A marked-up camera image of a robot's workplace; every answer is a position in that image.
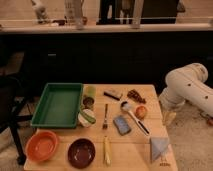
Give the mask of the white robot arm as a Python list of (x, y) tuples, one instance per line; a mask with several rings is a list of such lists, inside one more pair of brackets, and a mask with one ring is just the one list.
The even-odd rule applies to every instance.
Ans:
[(208, 70), (200, 63), (192, 63), (167, 73), (166, 87), (159, 95), (165, 126), (171, 124), (176, 111), (186, 101), (200, 108), (205, 117), (213, 119), (213, 88), (205, 84), (207, 79)]

